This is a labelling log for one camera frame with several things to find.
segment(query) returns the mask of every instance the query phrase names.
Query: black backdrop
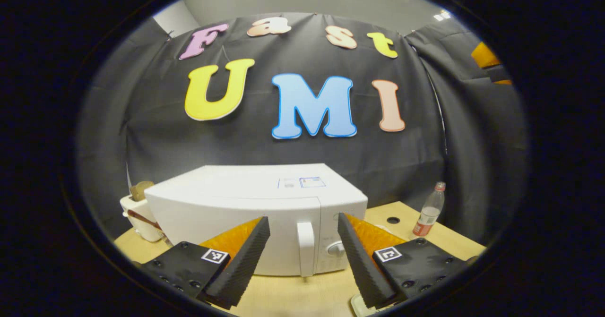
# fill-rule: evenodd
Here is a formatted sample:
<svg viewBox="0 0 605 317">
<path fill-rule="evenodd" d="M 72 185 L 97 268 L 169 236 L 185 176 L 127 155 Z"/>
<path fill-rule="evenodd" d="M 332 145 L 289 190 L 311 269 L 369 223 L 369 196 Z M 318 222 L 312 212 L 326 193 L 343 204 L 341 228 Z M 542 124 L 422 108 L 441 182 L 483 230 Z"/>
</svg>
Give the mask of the black backdrop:
<svg viewBox="0 0 605 317">
<path fill-rule="evenodd" d="M 246 35 L 256 20 L 277 16 L 288 18 L 292 27 L 288 33 Z M 443 179 L 443 127 L 421 61 L 401 35 L 322 14 L 262 14 L 222 23 L 228 23 L 229 29 L 219 33 L 199 56 L 179 60 L 190 43 L 191 31 L 168 42 L 162 38 L 145 44 L 121 63 L 117 58 L 110 60 L 103 76 L 97 78 L 92 89 L 95 95 L 82 111 L 80 176 L 82 183 L 89 184 L 83 194 L 115 236 L 128 227 L 119 206 L 119 198 L 128 194 L 124 158 L 132 183 L 158 183 L 205 164 L 326 163 L 369 197 L 369 207 L 398 199 L 416 209 L 422 207 L 435 182 Z M 350 29 L 357 48 L 332 45 L 326 39 L 328 25 Z M 376 31 L 395 43 L 392 48 L 398 52 L 397 59 L 374 48 L 366 33 Z M 195 68 L 218 65 L 207 99 L 220 100 L 229 78 L 225 64 L 244 58 L 254 59 L 255 65 L 248 71 L 238 108 L 218 120 L 190 119 L 184 112 L 188 74 Z M 271 130 L 278 123 L 279 91 L 271 78 L 287 72 L 303 76 L 316 95 L 329 76 L 350 78 L 356 136 L 329 138 L 320 132 L 312 137 L 304 131 L 296 139 L 275 140 Z M 385 132 L 379 127 L 380 97 L 372 87 L 372 80 L 377 79 L 399 86 L 396 95 L 406 122 L 401 132 Z M 297 123 L 303 126 L 298 116 Z M 99 129 L 107 134 L 100 136 Z M 109 139 L 109 149 L 100 138 Z M 121 154 L 112 163 L 116 177 L 100 179 L 104 166 L 95 162 L 95 156 L 116 152 Z M 99 179 L 108 187 L 84 179 Z"/>
<path fill-rule="evenodd" d="M 246 35 L 256 20 L 277 16 L 288 18 L 292 30 Z M 150 19 L 117 48 L 93 81 L 78 135 L 80 178 L 83 194 L 115 237 L 130 227 L 118 203 L 128 193 L 126 164 L 132 183 L 158 183 L 205 164 L 323 162 L 360 188 L 369 207 L 401 200 L 419 210 L 434 183 L 445 180 L 440 221 L 478 242 L 489 242 L 510 219 L 525 184 L 523 108 L 512 86 L 493 84 L 477 66 L 471 52 L 480 39 L 458 21 L 428 25 L 405 38 L 324 14 L 260 14 L 222 23 L 229 29 L 201 55 L 179 60 L 196 30 L 167 40 Z M 350 29 L 358 47 L 332 45 L 327 25 Z M 365 36 L 376 31 L 395 43 L 397 59 L 380 54 Z M 229 78 L 225 64 L 244 58 L 255 59 L 255 65 L 240 106 L 222 119 L 190 119 L 184 112 L 188 74 L 218 65 L 207 99 L 219 100 Z M 320 132 L 312 137 L 304 131 L 293 140 L 273 139 L 279 92 L 271 78 L 287 72 L 301 74 L 316 95 L 329 76 L 350 78 L 356 136 L 329 138 Z M 396 95 L 406 122 L 401 132 L 378 126 L 382 109 L 371 86 L 376 79 L 399 86 Z M 302 127 L 300 117 L 296 120 Z M 503 145 L 490 145 L 490 140 Z M 491 160 L 490 154 L 498 157 Z"/>
</svg>

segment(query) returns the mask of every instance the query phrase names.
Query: wooden table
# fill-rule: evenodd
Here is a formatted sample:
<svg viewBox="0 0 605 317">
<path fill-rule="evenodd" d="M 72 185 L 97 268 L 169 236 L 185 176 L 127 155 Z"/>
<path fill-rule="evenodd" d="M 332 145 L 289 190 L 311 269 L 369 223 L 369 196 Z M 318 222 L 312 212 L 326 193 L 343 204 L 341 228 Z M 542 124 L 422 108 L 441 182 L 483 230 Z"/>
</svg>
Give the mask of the wooden table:
<svg viewBox="0 0 605 317">
<path fill-rule="evenodd" d="M 387 218 L 391 216 L 399 218 L 400 222 L 388 223 Z M 365 221 L 386 227 L 391 233 L 408 240 L 418 216 L 419 212 L 397 201 L 368 209 Z M 462 260 L 476 256 L 485 249 L 439 223 L 432 227 L 426 239 Z M 136 234 L 134 229 L 117 238 L 115 245 L 129 259 L 139 263 L 146 263 L 168 250 L 164 242 L 149 242 Z M 231 308 L 229 313 L 241 317 L 353 317 L 349 302 L 357 294 L 359 290 L 350 268 L 306 278 L 255 275 L 240 304 Z"/>
</svg>

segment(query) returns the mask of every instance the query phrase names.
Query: orange object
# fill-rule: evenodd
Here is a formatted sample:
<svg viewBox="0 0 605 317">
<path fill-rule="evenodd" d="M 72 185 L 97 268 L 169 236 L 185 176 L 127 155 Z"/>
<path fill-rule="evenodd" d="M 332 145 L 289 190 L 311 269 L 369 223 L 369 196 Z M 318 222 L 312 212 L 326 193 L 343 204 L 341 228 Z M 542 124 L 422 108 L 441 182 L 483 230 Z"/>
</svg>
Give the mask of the orange object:
<svg viewBox="0 0 605 317">
<path fill-rule="evenodd" d="M 199 245 L 204 246 L 205 248 L 212 248 L 214 250 L 228 252 L 229 256 L 231 256 L 229 263 L 231 263 L 235 255 L 240 252 L 240 248 L 242 248 L 242 245 L 244 245 L 244 242 L 246 242 L 250 236 L 250 233 L 254 227 L 257 226 L 261 218 L 262 216 L 254 220 L 250 220 L 250 222 L 243 223 L 240 226 L 225 231 Z"/>
<path fill-rule="evenodd" d="M 351 223 L 351 226 L 355 230 L 355 233 L 361 242 L 361 246 L 363 246 L 363 249 L 368 254 L 368 257 L 372 259 L 374 265 L 376 265 L 374 258 L 372 258 L 372 253 L 374 253 L 374 251 L 407 242 L 407 240 L 403 240 L 396 235 L 388 233 L 380 227 L 376 227 L 368 222 L 364 222 L 363 220 L 355 218 L 352 215 L 345 213 L 345 216 Z"/>
<path fill-rule="evenodd" d="M 471 53 L 471 57 L 473 57 L 480 68 L 487 68 L 500 64 L 498 57 L 493 54 L 484 42 L 479 43 L 477 48 Z"/>
</svg>

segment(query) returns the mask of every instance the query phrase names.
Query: blue letter m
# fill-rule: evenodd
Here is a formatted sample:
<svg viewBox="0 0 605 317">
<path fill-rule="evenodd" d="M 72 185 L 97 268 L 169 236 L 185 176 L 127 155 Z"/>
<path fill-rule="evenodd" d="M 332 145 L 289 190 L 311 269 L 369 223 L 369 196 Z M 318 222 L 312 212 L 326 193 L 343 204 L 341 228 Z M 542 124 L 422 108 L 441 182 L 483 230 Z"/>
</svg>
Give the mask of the blue letter m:
<svg viewBox="0 0 605 317">
<path fill-rule="evenodd" d="M 320 94 L 315 94 L 298 74 L 279 74 L 273 77 L 279 88 L 279 123 L 272 130 L 274 138 L 297 138 L 303 130 L 296 125 L 296 112 L 307 131 L 316 136 L 321 122 L 329 112 L 324 134 L 329 137 L 350 137 L 357 133 L 351 119 L 349 90 L 353 82 L 340 76 L 330 76 Z"/>
</svg>

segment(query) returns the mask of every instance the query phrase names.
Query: water bottle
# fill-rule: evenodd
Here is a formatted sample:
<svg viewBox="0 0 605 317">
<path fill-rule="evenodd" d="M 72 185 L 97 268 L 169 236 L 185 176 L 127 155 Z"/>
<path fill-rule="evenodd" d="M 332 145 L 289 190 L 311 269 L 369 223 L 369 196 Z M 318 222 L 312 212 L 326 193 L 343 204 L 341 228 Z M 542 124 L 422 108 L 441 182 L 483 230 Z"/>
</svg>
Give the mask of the water bottle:
<svg viewBox="0 0 605 317">
<path fill-rule="evenodd" d="M 428 196 L 424 206 L 422 206 L 420 217 L 412 230 L 410 239 L 424 237 L 431 230 L 432 225 L 435 224 L 437 217 L 443 210 L 443 202 L 445 201 L 444 192 L 445 183 L 438 182 L 435 185 L 435 191 Z"/>
</svg>

